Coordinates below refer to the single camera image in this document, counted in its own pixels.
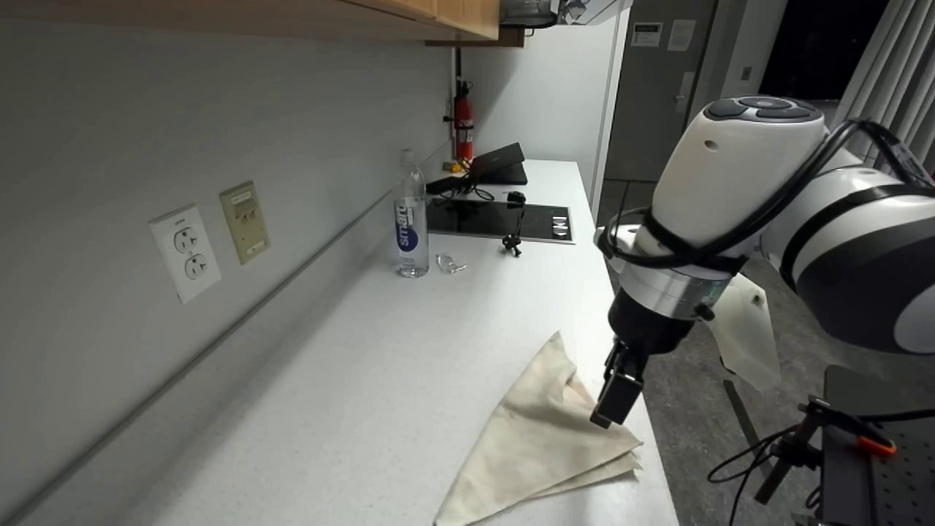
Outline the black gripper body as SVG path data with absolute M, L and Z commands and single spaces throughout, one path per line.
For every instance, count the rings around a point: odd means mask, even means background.
M 658 315 L 655 311 L 618 293 L 610 305 L 608 325 L 614 347 L 608 369 L 639 378 L 651 353 L 668 353 L 693 330 L 690 321 Z

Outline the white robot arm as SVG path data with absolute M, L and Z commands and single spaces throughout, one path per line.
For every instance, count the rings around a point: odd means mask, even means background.
M 627 417 L 642 371 L 762 254 L 829 337 L 935 353 L 935 181 L 884 125 L 829 125 L 800 99 L 705 106 L 672 149 L 636 226 L 605 222 L 618 267 L 614 347 L 589 422 Z

